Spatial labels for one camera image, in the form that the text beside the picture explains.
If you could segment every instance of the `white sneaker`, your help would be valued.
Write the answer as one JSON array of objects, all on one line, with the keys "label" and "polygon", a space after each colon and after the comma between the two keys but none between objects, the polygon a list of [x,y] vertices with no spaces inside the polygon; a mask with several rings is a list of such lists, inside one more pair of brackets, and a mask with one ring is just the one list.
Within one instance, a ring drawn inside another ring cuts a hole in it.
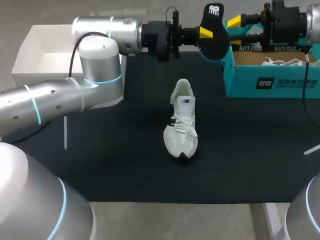
[{"label": "white sneaker", "polygon": [[171,95],[170,104],[174,114],[163,132],[164,144],[175,158],[191,158],[198,146],[198,135],[195,130],[196,98],[187,79],[180,79]]}]

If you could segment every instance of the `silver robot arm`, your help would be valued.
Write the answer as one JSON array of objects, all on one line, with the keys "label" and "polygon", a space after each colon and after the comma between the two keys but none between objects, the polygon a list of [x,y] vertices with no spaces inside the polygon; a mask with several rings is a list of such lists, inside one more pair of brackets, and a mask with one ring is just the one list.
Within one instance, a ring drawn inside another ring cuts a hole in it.
[{"label": "silver robot arm", "polygon": [[123,99],[116,41],[92,35],[78,50],[83,79],[47,80],[0,93],[0,136]]},{"label": "silver robot arm", "polygon": [[[307,41],[320,43],[320,4],[309,5],[304,15],[306,21],[301,27]],[[178,11],[173,12],[172,22],[142,24],[140,19],[126,17],[76,18],[72,24],[75,42],[88,32],[108,36],[88,36],[79,45],[84,79],[52,80],[0,93],[0,136],[102,103],[119,102],[123,96],[119,53],[139,54],[148,47],[149,55],[167,61],[171,48],[179,58],[179,46],[197,45],[198,27],[181,28]]]}]

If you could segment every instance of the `white label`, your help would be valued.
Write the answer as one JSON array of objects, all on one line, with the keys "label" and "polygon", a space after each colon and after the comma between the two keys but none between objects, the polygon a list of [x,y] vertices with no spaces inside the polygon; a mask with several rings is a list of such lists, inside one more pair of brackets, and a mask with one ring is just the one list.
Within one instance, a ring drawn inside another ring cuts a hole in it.
[{"label": "white label", "polygon": [[210,14],[213,14],[213,15],[216,15],[216,16],[219,16],[219,7],[218,6],[210,6],[209,7],[209,13]]}]

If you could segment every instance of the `white box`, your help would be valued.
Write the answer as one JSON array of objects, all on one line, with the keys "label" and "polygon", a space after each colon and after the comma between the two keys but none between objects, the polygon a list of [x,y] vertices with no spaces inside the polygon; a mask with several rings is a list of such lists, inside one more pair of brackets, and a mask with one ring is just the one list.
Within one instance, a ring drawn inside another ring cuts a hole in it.
[{"label": "white box", "polygon": [[[71,24],[34,25],[16,57],[12,76],[18,87],[68,77],[74,40]],[[120,55],[122,85],[125,86],[127,57]],[[74,56],[72,77],[83,78],[78,51]]]}]

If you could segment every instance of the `black cable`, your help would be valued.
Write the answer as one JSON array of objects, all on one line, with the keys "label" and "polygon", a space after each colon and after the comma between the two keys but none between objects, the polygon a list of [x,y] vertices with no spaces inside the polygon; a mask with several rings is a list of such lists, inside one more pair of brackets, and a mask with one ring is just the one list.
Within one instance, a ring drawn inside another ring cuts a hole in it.
[{"label": "black cable", "polygon": [[77,51],[77,48],[78,48],[80,42],[85,37],[92,36],[92,35],[98,35],[98,36],[102,36],[102,37],[107,37],[108,38],[107,35],[105,35],[104,33],[98,32],[98,31],[90,31],[90,32],[87,32],[87,33],[83,34],[81,37],[79,37],[79,39],[74,44],[74,48],[73,48],[72,55],[71,55],[70,67],[69,67],[69,75],[68,75],[69,78],[71,78],[71,75],[72,75],[72,67],[74,65],[74,58],[75,58],[75,54],[76,54],[76,51]]},{"label": "black cable", "polygon": [[168,23],[167,12],[168,12],[170,9],[175,9],[176,11],[178,11],[175,6],[169,6],[169,7],[166,9],[166,11],[165,11],[165,24]]},{"label": "black cable", "polygon": [[19,140],[15,140],[15,141],[12,141],[12,142],[9,142],[9,144],[13,145],[13,144],[19,144],[19,143],[22,143],[24,142],[25,140],[28,140],[30,138],[32,138],[33,136],[37,135],[38,133],[40,133],[42,130],[44,130],[51,122],[48,121],[46,122],[42,127],[40,127],[37,131],[34,131],[33,133],[30,133],[29,135],[23,137],[23,138],[20,138]]},{"label": "black cable", "polygon": [[[88,37],[88,36],[92,36],[92,35],[98,35],[98,36],[103,36],[103,37],[107,37],[107,35],[105,35],[104,33],[101,33],[101,32],[97,32],[97,31],[90,31],[90,32],[87,32],[85,34],[83,34],[77,41],[76,43],[74,44],[74,48],[73,48],[73,51],[72,51],[72,55],[71,55],[71,60],[70,60],[70,67],[69,67],[69,75],[68,77],[70,78],[72,76],[72,68],[73,68],[73,64],[74,64],[74,58],[75,58],[75,54],[76,54],[76,51],[77,51],[77,48],[80,44],[80,42],[82,41],[82,39],[84,39],[85,37]],[[42,127],[40,127],[37,131],[19,139],[19,140],[15,140],[15,141],[12,141],[10,142],[10,144],[19,144],[21,142],[24,142],[30,138],[32,138],[33,136],[37,135],[38,133],[40,133],[42,130],[44,130],[51,122],[46,122]]]},{"label": "black cable", "polygon": [[306,59],[305,61],[305,74],[304,74],[304,83],[303,83],[303,90],[302,90],[302,105],[303,110],[307,118],[310,120],[310,122],[317,128],[320,126],[317,125],[317,123],[312,119],[312,117],[309,115],[307,106],[306,106],[306,90],[307,90],[307,81],[308,81],[308,73],[309,73],[309,61]]}]

